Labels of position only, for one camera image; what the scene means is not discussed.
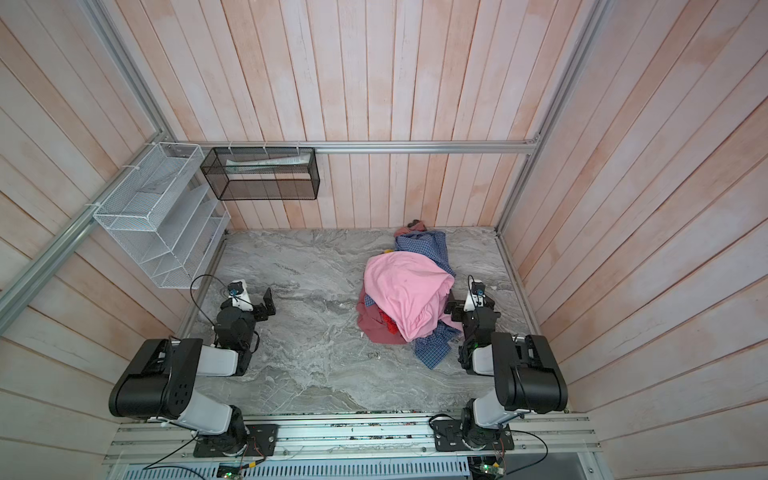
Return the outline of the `maroon cloth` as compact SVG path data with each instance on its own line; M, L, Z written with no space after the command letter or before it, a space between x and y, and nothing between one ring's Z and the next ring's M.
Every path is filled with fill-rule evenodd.
M402 337L401 333L399 335L392 335L387 331L380 317L378 306L375 303L366 303L364 288L360 291L356 311L358 313L358 327L373 343L385 345L406 344L406 340Z

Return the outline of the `aluminium mounting rail front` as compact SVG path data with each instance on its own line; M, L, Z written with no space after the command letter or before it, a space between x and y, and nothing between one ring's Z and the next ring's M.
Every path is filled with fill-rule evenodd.
M273 460L433 457L434 432L427 413L251 415L248 424L278 427ZM585 414L527 415L510 425L511 447L488 449L488 454L599 452L601 443ZM188 430L160 423L124 423L104 457L105 465L193 461L195 445Z

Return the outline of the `aluminium frame rail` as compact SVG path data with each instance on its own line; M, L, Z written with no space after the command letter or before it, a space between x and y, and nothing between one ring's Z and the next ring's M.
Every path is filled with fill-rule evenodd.
M530 154L534 140L477 141L271 141L271 142L191 142L204 151L212 148L253 148L262 152L312 149L317 154Z
M2 290L1 333L8 330L56 272L90 236L96 226L96 212L102 204L132 171L138 168L139 163L150 150L168 136L166 131L160 130L146 140L128 163L118 168L117 173L101 190L83 205L78 214L71 218L45 248L12 279L10 285Z

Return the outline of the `pink cloth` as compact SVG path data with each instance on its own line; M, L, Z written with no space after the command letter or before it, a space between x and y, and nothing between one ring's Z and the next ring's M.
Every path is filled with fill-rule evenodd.
M427 256L407 251L370 258L363 276L365 293L407 342L431 335L440 321L452 323L444 310L454 282Z

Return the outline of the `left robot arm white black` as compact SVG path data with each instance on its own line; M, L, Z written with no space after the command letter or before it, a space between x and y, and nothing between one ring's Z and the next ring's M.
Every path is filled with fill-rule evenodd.
M199 378L245 375L260 346L256 324L276 314L272 291L250 301L243 281L227 286L213 321L214 343L173 337L145 341L114 385L108 409L115 417L157 421L193 432L195 458L274 454L278 426L248 424L242 410L199 392Z

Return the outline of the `blue checkered cloth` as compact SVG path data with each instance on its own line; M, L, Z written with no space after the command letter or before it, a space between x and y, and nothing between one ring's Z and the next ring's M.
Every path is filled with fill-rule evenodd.
M394 251L407 251L425 255L455 278L455 272L449 263L446 235L442 231L415 232L395 237L395 248L385 253ZM367 294L366 303L374 303ZM451 352L451 342L459 334L459 324L453 322L447 324L440 321L431 335L417 338L411 342L406 341L406 344L410 344L413 347L414 354L419 361L427 368L434 369Z

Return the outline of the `aluminium frame rail back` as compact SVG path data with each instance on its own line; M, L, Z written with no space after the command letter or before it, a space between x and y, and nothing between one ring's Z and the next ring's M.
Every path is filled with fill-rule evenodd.
M271 141L271 142L191 142L204 151L212 148L253 148L262 152L312 149L317 154L530 154L534 140L477 141Z

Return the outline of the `dusty red cloth at wall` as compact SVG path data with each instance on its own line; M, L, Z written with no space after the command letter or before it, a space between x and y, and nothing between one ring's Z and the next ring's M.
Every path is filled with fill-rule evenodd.
M401 235L411 234L415 232L426 232L426 231L427 231L427 227L425 226L424 222L419 219L415 219L411 221L409 224L407 224L406 226L399 228L394 233L394 236L398 237Z

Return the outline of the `aluminium frame rail left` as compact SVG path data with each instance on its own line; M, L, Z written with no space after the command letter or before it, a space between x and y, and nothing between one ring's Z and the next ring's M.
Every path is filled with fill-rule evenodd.
M12 279L10 285L2 290L1 333L8 330L56 272L90 236L96 226L96 212L102 204L132 171L138 168L139 163L150 150L168 136L166 131L160 130L146 140L128 163L118 168L117 173L101 190L83 205L78 214L71 218L45 248Z

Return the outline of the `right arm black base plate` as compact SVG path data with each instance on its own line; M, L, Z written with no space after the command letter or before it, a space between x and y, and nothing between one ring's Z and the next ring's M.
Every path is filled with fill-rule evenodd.
M486 429L469 421L440 416L428 421L438 452L506 451L513 450L514 440L509 430Z

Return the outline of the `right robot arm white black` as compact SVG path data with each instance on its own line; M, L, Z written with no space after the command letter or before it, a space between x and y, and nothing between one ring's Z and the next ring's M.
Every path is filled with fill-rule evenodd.
M565 411L568 390L546 337L498 331L495 304L473 294L469 300L450 299L445 307L463 327L459 363L469 374L490 377L493 389L470 400L460 418L436 416L429 425L439 452L505 451L514 447L512 421Z

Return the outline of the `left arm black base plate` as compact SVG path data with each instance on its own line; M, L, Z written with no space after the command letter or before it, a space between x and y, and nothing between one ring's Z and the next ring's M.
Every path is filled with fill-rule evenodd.
M194 458L270 457L278 439L277 424L244 424L220 435L201 436L193 451Z

